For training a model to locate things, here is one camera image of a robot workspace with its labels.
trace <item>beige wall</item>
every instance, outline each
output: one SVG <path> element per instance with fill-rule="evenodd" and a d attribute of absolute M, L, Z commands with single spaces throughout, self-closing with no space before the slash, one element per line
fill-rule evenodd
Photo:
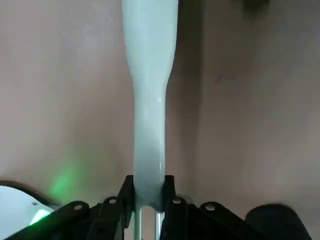
<path fill-rule="evenodd" d="M 320 237 L 320 4 L 274 0 L 252 22 L 228 0 L 184 1 L 168 174 L 240 216 L 287 203 Z M 94 204 L 133 172 L 120 2 L 0 1 L 2 178 Z"/>

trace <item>green led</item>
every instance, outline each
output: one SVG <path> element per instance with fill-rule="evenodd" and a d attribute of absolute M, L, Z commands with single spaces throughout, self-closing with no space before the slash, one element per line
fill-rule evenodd
<path fill-rule="evenodd" d="M 40 209 L 36 212 L 36 214 L 34 215 L 32 221 L 30 222 L 29 226 L 38 222 L 39 220 L 43 219 L 44 217 L 48 216 L 50 214 L 49 211 L 44 210 L 44 209 Z"/>

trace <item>white object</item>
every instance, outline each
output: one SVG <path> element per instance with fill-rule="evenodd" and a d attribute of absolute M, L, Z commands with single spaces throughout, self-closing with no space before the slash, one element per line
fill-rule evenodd
<path fill-rule="evenodd" d="M 135 239 L 140 240 L 141 208 L 159 210 L 165 181 L 166 88 L 176 50 L 178 0 L 123 0 L 122 11 L 134 87 Z"/>
<path fill-rule="evenodd" d="M 6 239 L 29 226 L 41 210 L 54 211 L 23 191 L 0 186 L 0 239 Z"/>

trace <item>white device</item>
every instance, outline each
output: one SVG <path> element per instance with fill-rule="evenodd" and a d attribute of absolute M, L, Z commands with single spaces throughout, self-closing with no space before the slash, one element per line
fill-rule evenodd
<path fill-rule="evenodd" d="M 178 0 L 122 0 L 122 13 L 134 87 L 134 233 L 141 240 L 141 209 L 159 210 L 165 181 L 166 89 L 176 50 Z M 156 213 L 156 240 L 163 218 Z"/>
<path fill-rule="evenodd" d="M 8 238 L 53 211 L 24 191 L 0 185 L 0 239 Z"/>

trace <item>metal screw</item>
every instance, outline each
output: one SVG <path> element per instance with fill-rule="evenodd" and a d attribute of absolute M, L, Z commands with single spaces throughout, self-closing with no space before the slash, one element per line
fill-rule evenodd
<path fill-rule="evenodd" d="M 176 197 L 175 199 L 172 200 L 172 202 L 174 204 L 180 204 L 181 203 L 181 199 L 179 197 Z"/>
<path fill-rule="evenodd" d="M 110 203 L 110 204 L 115 204 L 116 202 L 117 202 L 117 200 L 114 199 L 114 198 L 109 200 L 109 203 Z"/>
<path fill-rule="evenodd" d="M 210 203 L 205 206 L 205 209 L 207 209 L 210 212 L 216 210 L 215 206 Z"/>
<path fill-rule="evenodd" d="M 82 205 L 79 204 L 79 205 L 75 206 L 73 209 L 76 210 L 76 211 L 77 211 L 77 210 L 80 210 L 80 209 L 82 209 Z"/>

